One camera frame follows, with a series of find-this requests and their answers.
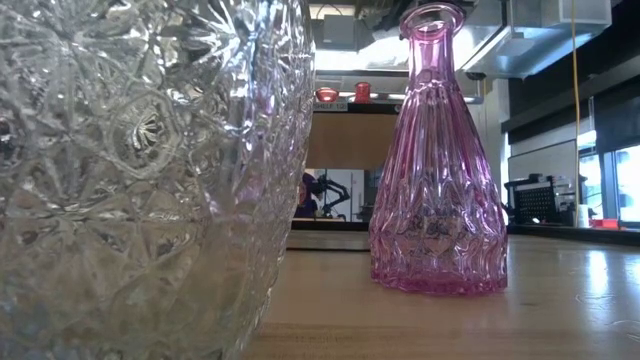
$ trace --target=wooden table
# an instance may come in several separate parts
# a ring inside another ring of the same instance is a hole
[[[245,359],[640,359],[640,248],[514,236],[509,287],[385,289],[369,254],[288,251]]]

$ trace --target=bottle base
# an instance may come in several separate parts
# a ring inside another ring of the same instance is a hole
[[[398,278],[371,273],[373,281],[405,292],[442,296],[474,296],[501,292],[507,287],[507,277],[497,280],[462,281],[432,278]]]

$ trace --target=red cup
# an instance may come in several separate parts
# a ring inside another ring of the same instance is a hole
[[[316,99],[320,102],[334,102],[338,98],[338,92],[332,88],[320,88],[316,90]]]
[[[371,85],[361,82],[356,84],[356,98],[353,101],[358,104],[366,104],[371,101]]]

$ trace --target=yellow cable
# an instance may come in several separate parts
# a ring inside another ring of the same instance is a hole
[[[489,144],[489,120],[487,116],[487,78],[482,79],[482,107],[484,110],[484,141],[485,147]]]
[[[573,44],[573,94],[576,101],[576,211],[574,226],[578,227],[578,207],[580,205],[580,152],[578,148],[578,136],[580,136],[580,90],[578,89],[578,54],[576,53],[576,0],[571,0],[571,40]]]

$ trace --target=glass bottle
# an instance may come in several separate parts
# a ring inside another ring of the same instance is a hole
[[[454,76],[464,14],[450,4],[409,10],[409,87],[370,223],[372,278],[392,288],[471,295],[507,286],[501,202]]]

